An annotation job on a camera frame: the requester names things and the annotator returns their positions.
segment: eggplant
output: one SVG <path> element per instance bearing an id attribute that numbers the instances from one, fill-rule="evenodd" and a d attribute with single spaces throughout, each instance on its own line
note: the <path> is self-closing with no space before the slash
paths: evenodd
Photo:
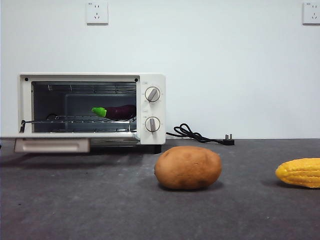
<path id="1" fill-rule="evenodd" d="M 109 107 L 93 107 L 93 113 L 99 117 L 104 117 L 110 120 L 129 120 L 137 115 L 137 108 L 135 105 L 124 106 L 109 106 Z"/>

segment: oven foot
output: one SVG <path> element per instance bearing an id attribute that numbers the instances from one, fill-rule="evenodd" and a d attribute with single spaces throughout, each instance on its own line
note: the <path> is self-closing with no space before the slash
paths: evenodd
<path id="1" fill-rule="evenodd" d="M 159 153 L 161 153 L 162 145 L 153 145 L 153 147 L 154 147 L 154 150 L 153 150 L 153 153 L 154 153 L 154 154 L 159 154 Z"/>

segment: corn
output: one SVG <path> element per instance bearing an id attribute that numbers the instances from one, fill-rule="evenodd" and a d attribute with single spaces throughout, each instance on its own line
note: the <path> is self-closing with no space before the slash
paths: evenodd
<path id="1" fill-rule="evenodd" d="M 282 163 L 275 175 L 283 182 L 320 188 L 320 158 L 302 158 Z"/>

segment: power socket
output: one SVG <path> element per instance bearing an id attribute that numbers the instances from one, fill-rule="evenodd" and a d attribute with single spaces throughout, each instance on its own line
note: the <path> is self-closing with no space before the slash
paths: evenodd
<path id="1" fill-rule="evenodd" d="M 108 2 L 102 0 L 89 1 L 86 4 L 86 23 L 108 24 Z"/>
<path id="2" fill-rule="evenodd" d="M 320 0 L 303 3 L 303 24 L 320 24 Z"/>

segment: white wall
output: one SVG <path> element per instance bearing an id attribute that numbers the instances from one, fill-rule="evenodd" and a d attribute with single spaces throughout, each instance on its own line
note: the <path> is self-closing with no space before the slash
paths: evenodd
<path id="1" fill-rule="evenodd" d="M 109 26 L 87 26 L 85 2 L 1 1 L 1 131 L 19 72 L 161 72 L 168 131 L 320 137 L 320 26 L 301 0 L 109 0 Z"/>

